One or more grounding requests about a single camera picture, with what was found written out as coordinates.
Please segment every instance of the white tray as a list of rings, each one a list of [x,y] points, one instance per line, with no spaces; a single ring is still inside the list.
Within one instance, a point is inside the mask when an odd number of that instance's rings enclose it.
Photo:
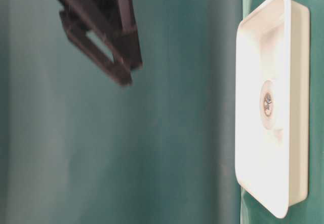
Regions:
[[[278,218],[308,193],[309,11],[266,0],[236,38],[235,172]]]

